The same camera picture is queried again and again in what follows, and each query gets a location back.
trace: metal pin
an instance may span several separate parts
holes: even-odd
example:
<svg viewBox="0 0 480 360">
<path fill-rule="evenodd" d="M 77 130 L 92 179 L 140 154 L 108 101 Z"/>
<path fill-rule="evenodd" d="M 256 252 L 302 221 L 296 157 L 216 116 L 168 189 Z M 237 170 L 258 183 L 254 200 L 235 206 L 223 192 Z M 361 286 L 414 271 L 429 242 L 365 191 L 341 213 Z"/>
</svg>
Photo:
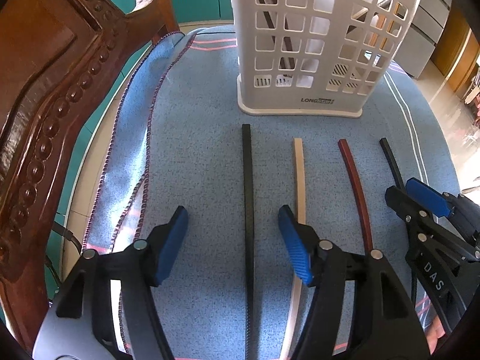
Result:
<svg viewBox="0 0 480 360">
<path fill-rule="evenodd" d="M 87 249 L 82 253 L 82 257 L 86 260 L 93 259 L 95 257 L 95 249 Z"/>
<path fill-rule="evenodd" d="M 147 241 L 145 241 L 144 239 L 139 239 L 138 241 L 135 241 L 135 243 L 133 244 L 133 247 L 138 251 L 142 251 L 147 247 L 147 245 L 148 245 Z"/>
<path fill-rule="evenodd" d="M 320 241 L 319 245 L 324 251 L 329 251 L 333 248 L 333 244 L 326 239 Z"/>
<path fill-rule="evenodd" d="M 372 256 L 376 260 L 381 260 L 383 258 L 383 253 L 378 249 L 373 249 L 370 252 L 370 256 Z"/>
</svg>

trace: basket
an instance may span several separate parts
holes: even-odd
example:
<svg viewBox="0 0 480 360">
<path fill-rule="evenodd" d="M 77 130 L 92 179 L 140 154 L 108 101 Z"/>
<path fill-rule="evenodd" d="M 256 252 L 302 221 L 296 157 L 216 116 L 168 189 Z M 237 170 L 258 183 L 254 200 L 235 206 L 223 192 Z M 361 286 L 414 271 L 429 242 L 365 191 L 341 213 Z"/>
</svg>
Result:
<svg viewBox="0 0 480 360">
<path fill-rule="evenodd" d="M 238 105 L 359 117 L 420 0 L 232 0 Z"/>
</svg>

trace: basket base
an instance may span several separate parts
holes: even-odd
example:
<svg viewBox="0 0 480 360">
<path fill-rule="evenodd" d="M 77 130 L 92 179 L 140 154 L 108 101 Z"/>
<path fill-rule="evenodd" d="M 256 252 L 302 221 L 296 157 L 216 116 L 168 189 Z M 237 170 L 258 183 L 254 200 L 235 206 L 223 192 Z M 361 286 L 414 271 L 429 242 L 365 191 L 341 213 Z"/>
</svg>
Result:
<svg viewBox="0 0 480 360">
<path fill-rule="evenodd" d="M 242 91 L 240 89 L 241 81 L 240 75 L 237 77 L 237 99 L 238 106 L 240 109 L 252 116 L 261 116 L 261 115 L 323 115 L 323 116 L 341 116 L 341 117 L 353 117 L 357 118 L 362 116 L 363 109 L 358 112 L 348 112 L 348 111 L 338 111 L 330 109 L 283 109 L 283 108 L 272 108 L 272 109 L 257 109 L 249 108 L 243 103 Z"/>
</svg>

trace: blue rubber pad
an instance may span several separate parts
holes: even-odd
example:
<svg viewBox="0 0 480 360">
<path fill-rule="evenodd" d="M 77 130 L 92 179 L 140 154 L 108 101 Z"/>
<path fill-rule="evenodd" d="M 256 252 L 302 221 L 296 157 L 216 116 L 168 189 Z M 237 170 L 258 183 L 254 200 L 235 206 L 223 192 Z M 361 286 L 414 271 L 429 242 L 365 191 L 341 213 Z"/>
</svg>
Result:
<svg viewBox="0 0 480 360">
<path fill-rule="evenodd" d="M 416 178 L 411 178 L 407 181 L 405 188 L 411 198 L 439 218 L 442 216 L 448 218 L 450 214 L 452 214 L 452 209 L 445 198 L 433 188 L 430 188 Z"/>
<path fill-rule="evenodd" d="M 278 226 L 295 274 L 305 285 L 309 285 L 314 279 L 311 274 L 310 256 L 295 229 L 295 222 L 288 207 L 283 206 L 278 211 Z"/>
<path fill-rule="evenodd" d="M 171 226 L 169 235 L 158 256 L 157 274 L 155 278 L 159 285 L 170 276 L 173 263 L 177 258 L 180 246 L 182 246 L 183 239 L 185 238 L 188 228 L 187 210 L 179 207 L 175 211 L 169 225 Z"/>
</svg>

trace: chair backrest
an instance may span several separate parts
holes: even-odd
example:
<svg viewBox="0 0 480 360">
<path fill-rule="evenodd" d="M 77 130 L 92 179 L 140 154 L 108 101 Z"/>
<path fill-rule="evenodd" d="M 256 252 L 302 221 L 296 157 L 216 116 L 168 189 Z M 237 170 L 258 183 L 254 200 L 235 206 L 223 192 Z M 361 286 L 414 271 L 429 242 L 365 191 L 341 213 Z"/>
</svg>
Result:
<svg viewBox="0 0 480 360">
<path fill-rule="evenodd" d="M 0 8 L 0 299 L 32 350 L 45 249 L 76 138 L 127 59 L 178 29 L 170 0 L 7 0 Z"/>
</svg>

